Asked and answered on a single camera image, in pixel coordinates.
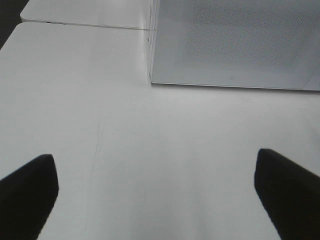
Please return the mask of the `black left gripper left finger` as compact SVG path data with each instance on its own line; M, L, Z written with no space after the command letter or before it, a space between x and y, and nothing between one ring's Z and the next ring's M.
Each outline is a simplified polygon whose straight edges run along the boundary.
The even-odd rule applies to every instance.
M0 180L0 238L36 240L55 205L59 182L54 158L40 155Z

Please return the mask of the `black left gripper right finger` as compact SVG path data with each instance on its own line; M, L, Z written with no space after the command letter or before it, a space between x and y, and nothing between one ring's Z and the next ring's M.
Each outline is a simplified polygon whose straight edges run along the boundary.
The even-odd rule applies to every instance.
M258 151L254 188L282 240L320 238L320 178L272 149Z

